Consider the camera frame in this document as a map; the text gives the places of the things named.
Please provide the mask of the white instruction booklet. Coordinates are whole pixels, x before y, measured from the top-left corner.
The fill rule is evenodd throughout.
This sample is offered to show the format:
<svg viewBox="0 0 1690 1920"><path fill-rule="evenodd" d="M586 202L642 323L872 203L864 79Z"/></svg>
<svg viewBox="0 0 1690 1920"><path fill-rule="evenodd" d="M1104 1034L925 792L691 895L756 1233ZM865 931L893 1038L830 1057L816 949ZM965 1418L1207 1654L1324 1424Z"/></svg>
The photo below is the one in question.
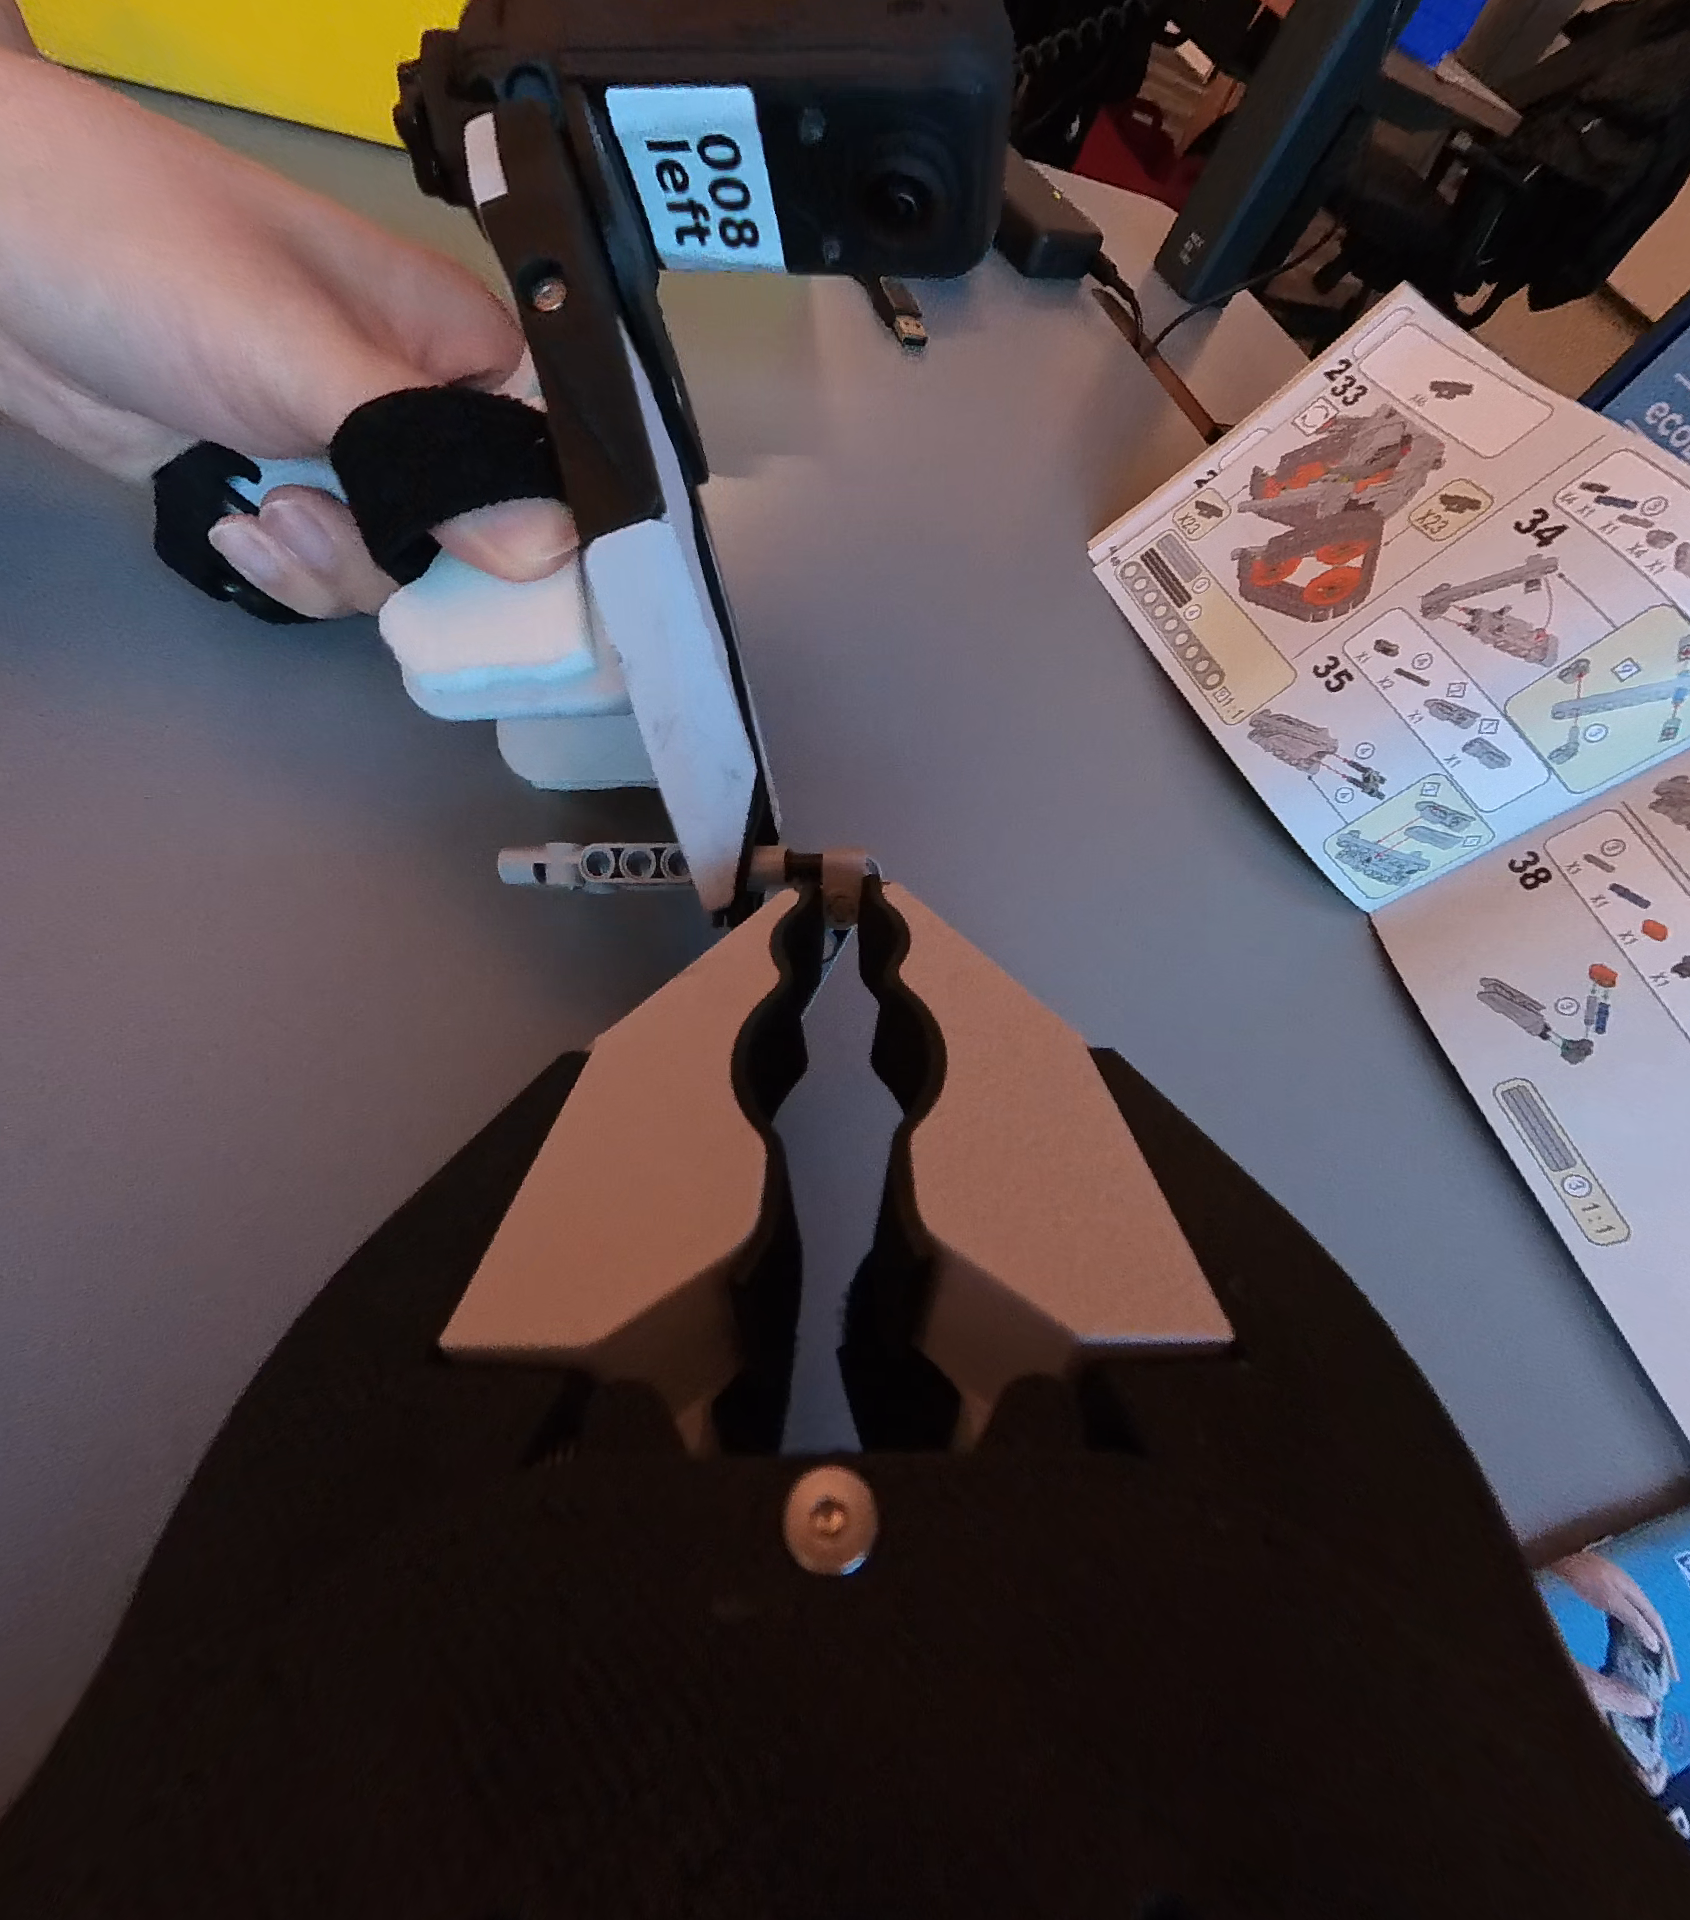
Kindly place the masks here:
<svg viewBox="0 0 1690 1920"><path fill-rule="evenodd" d="M1690 1444L1690 463L1402 286L1088 560Z"/></svg>

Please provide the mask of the black monitor base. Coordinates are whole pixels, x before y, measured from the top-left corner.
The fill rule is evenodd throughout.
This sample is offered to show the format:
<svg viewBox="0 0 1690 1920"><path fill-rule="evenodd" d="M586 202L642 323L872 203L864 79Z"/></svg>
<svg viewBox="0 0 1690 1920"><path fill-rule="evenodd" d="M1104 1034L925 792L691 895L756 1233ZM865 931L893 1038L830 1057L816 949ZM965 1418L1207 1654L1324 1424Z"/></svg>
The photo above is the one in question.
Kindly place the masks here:
<svg viewBox="0 0 1690 1920"><path fill-rule="evenodd" d="M1285 257L1328 192L1329 161L1372 119L1370 98L1414 1L1287 6L1155 256L1181 299L1223 299Z"/></svg>

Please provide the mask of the long grey toy brick beam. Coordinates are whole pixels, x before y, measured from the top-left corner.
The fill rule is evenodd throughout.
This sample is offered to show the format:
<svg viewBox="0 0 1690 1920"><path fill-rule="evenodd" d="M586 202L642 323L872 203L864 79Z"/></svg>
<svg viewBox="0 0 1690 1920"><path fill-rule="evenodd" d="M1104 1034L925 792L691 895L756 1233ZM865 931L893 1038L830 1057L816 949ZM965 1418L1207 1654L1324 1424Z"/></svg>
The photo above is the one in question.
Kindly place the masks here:
<svg viewBox="0 0 1690 1920"><path fill-rule="evenodd" d="M820 891L853 890L868 877L880 877L882 867L860 848L801 854L766 842L740 854L731 886L726 893L717 893L699 883L682 842L607 837L506 846L496 851L496 875L506 886L587 895L667 887L691 890L717 908L740 898L762 898L806 882L817 886Z"/></svg>

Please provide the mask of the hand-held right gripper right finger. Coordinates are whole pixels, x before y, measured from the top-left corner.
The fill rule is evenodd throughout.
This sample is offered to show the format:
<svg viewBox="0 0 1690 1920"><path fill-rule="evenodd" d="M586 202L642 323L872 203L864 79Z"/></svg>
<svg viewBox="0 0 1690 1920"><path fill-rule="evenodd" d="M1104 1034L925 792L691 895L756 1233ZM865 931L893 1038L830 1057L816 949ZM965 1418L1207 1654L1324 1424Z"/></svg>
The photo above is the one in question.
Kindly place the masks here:
<svg viewBox="0 0 1690 1920"><path fill-rule="evenodd" d="M1230 1349L1092 1046L896 882L862 886L856 931L897 1108L843 1304L862 1450L969 1448L1020 1380Z"/></svg>

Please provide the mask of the black power adapter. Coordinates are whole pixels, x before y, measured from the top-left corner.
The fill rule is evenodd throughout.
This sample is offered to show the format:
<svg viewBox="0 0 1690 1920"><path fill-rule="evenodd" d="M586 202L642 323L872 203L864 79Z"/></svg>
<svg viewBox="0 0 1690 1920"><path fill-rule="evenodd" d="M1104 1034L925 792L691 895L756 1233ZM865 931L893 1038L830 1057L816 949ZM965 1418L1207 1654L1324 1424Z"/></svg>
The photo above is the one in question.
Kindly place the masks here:
<svg viewBox="0 0 1690 1920"><path fill-rule="evenodd" d="M1027 279L1081 281L1098 276L1101 230L1008 146L994 252Z"/></svg>

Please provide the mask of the person's left hand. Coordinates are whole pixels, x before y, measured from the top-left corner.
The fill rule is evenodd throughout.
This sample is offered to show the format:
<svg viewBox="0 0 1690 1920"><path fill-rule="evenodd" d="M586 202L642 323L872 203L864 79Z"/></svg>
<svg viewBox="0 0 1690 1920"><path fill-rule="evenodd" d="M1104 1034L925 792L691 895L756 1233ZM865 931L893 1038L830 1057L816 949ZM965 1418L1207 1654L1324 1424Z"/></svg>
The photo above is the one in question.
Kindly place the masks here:
<svg viewBox="0 0 1690 1920"><path fill-rule="evenodd" d="M137 481L204 442L317 458L368 402L525 364L457 261L42 59L0 4L3 417Z"/></svg>

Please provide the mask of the black bag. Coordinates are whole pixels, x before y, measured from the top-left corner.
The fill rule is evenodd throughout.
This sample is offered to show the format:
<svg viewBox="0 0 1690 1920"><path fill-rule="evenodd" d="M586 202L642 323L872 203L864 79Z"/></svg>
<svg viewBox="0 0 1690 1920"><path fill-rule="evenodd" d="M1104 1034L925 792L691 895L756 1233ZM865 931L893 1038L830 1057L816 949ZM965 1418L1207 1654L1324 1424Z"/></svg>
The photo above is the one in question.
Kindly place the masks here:
<svg viewBox="0 0 1690 1920"><path fill-rule="evenodd" d="M1486 315L1601 288L1690 180L1690 1L1605 4L1563 37L1504 86L1519 122L1491 152L1505 203L1475 264Z"/></svg>

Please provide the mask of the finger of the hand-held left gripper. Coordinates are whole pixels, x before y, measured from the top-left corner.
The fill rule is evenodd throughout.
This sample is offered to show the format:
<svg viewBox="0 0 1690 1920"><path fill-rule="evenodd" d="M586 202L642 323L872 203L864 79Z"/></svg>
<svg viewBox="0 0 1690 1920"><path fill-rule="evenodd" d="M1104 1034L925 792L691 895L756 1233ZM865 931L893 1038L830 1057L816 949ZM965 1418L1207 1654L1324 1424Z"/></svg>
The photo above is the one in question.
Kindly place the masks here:
<svg viewBox="0 0 1690 1920"><path fill-rule="evenodd" d="M674 449L655 449L653 465L659 513L589 539L584 574L689 882L706 911L726 916L770 781L694 494Z"/></svg>

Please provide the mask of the yellow plastic bin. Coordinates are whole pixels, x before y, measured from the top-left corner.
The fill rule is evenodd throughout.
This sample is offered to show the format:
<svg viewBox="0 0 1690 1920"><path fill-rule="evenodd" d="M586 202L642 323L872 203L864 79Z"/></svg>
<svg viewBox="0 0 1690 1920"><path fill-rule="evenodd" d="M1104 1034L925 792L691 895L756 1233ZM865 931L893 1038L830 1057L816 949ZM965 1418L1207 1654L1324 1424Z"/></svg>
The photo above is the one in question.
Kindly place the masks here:
<svg viewBox="0 0 1690 1920"><path fill-rule="evenodd" d="M19 1L59 66L392 147L400 62L462 1Z"/></svg>

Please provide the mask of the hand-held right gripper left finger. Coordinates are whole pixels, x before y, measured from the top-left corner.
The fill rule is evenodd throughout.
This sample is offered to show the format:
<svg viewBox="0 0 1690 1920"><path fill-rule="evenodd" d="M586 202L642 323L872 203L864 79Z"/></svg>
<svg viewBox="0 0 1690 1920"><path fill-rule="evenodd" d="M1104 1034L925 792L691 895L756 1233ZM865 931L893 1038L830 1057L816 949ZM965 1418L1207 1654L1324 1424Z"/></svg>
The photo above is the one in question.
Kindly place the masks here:
<svg viewBox="0 0 1690 1920"><path fill-rule="evenodd" d="M687 1452L742 1367L731 1304L762 1225L764 1120L733 1066L745 1020L790 983L783 887L606 1027L451 1309L451 1361L558 1365L648 1386Z"/></svg>

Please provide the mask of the red bag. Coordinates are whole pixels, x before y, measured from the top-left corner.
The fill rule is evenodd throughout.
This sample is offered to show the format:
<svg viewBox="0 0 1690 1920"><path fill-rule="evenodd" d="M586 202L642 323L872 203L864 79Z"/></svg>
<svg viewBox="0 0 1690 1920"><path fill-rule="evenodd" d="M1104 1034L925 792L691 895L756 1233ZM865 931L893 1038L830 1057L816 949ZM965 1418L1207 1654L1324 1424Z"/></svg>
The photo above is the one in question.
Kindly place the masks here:
<svg viewBox="0 0 1690 1920"><path fill-rule="evenodd" d="M1098 108L1068 171L1180 209L1197 165L1185 169L1166 108L1145 95Z"/></svg>

